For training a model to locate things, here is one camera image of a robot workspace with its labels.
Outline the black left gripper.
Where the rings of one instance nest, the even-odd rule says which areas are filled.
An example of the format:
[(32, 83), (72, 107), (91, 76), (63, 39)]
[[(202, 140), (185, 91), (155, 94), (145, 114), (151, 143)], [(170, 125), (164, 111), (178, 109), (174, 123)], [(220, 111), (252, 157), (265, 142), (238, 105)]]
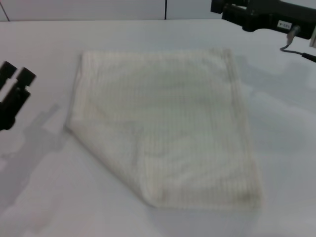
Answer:
[[(5, 85), (8, 79), (17, 71), (17, 68), (7, 61), (4, 61), (0, 67), (0, 84)], [(26, 90), (35, 80), (36, 75), (29, 69), (23, 67), (16, 77), (16, 83), (12, 86), (4, 100), (0, 103), (0, 130), (10, 130), (15, 117), (20, 109), (30, 97), (30, 92)]]

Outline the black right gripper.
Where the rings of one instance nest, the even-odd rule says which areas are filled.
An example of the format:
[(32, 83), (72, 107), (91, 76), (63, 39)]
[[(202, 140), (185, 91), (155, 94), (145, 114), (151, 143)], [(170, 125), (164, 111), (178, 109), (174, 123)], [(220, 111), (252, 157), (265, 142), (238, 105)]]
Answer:
[(249, 0), (237, 5), (237, 0), (212, 0), (210, 11), (222, 13), (222, 19), (242, 27), (247, 32), (270, 29), (289, 33), (300, 27), (297, 35), (310, 40), (316, 27), (316, 10), (281, 0)]

